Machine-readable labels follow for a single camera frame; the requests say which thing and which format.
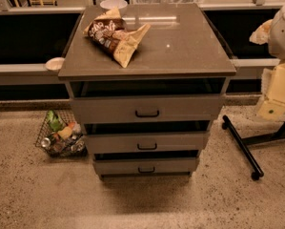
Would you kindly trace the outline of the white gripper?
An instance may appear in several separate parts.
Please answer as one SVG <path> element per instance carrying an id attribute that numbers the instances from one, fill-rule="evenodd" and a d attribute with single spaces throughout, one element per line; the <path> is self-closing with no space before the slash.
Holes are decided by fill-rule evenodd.
<path id="1" fill-rule="evenodd" d="M 261 24 L 249 41 L 258 45 L 268 42 L 273 20 Z M 256 115 L 266 120 L 278 120 L 285 115 L 285 62 L 272 70 L 265 69 L 261 77 L 261 93 L 256 104 Z"/>

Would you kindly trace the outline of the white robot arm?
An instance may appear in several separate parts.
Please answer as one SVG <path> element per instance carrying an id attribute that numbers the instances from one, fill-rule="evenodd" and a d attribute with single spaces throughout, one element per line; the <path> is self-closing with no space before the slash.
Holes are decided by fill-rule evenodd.
<path id="1" fill-rule="evenodd" d="M 250 36 L 250 42 L 268 44 L 269 54 L 279 59 L 272 69 L 262 74 L 262 96 L 256 113 L 267 120 L 276 120 L 285 114 L 285 4 L 270 19 L 261 24 Z"/>

